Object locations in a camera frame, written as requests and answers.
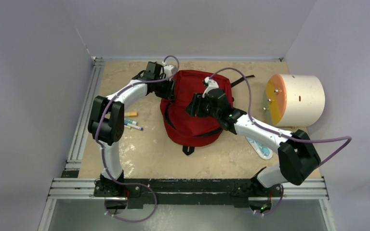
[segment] white container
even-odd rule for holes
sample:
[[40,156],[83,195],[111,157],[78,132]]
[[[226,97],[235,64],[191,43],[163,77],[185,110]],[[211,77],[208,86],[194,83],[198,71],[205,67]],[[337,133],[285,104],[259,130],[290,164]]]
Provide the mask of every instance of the white container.
[[273,75],[263,100],[266,123],[278,127],[307,127],[321,116],[324,89],[315,76]]

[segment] marker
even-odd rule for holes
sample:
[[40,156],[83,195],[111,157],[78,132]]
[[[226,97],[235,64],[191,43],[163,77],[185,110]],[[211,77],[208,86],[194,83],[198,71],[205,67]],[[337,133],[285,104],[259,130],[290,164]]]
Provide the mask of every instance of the marker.
[[138,112],[124,112],[125,117],[135,117],[138,116]]
[[144,128],[142,128],[142,127],[139,127],[139,126],[134,125],[134,124],[128,124],[128,123],[126,123],[126,122],[124,122],[124,125],[127,125],[127,126],[129,126],[129,127],[131,127],[131,128],[138,129],[138,130],[140,130],[140,131],[144,130]]
[[127,124],[134,124],[134,125],[138,125],[138,122],[137,122],[137,121],[134,121],[134,120],[132,120],[132,119],[124,118],[124,122],[126,122]]

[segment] beige tabletop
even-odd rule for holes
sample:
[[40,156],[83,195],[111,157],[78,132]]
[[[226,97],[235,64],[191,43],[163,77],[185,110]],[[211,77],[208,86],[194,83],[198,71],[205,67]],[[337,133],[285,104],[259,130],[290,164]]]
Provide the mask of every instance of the beige tabletop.
[[[106,63],[99,94],[107,96],[124,87],[147,62],[109,61]],[[251,113],[263,120],[262,97],[264,87],[273,74],[289,74],[285,62],[181,62],[180,69],[215,72],[223,67],[234,67],[245,75],[255,75],[249,79],[252,90]],[[240,78],[237,72],[226,70],[221,75],[234,81]],[[245,82],[232,88],[234,107],[248,109],[248,89]],[[162,114],[159,109],[161,99],[154,94],[138,100],[125,111],[137,111],[138,121],[144,131],[125,129],[120,140],[120,161],[126,178],[251,178],[264,166],[278,163],[276,154],[270,160],[261,159],[245,137],[224,131],[217,141],[195,148],[186,156],[182,146],[167,136]],[[89,136],[79,178],[98,178],[103,169],[100,152],[95,141]],[[320,178],[316,169],[311,178]]]

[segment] gray wall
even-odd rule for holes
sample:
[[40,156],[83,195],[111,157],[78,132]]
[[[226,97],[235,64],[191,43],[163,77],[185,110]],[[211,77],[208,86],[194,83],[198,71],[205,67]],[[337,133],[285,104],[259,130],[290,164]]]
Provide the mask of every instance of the gray wall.
[[316,0],[64,0],[91,55],[286,55]]
[[36,230],[91,59],[59,0],[0,0],[0,230]]
[[[318,0],[286,60],[291,73],[316,75],[324,86],[312,138],[354,138],[321,168],[337,228],[370,230],[370,1]],[[337,145],[317,149],[326,157]]]

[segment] gray floor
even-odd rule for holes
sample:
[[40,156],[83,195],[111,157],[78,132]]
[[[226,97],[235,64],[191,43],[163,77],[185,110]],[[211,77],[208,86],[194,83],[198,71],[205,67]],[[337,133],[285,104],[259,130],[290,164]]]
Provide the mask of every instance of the gray floor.
[[[127,210],[120,216],[140,219],[152,208],[152,205],[145,205],[144,209]],[[58,200],[49,230],[327,230],[318,200],[285,200],[277,211],[264,218],[249,213],[249,209],[227,205],[159,205],[153,217],[135,224],[105,216],[104,212],[103,200]]]

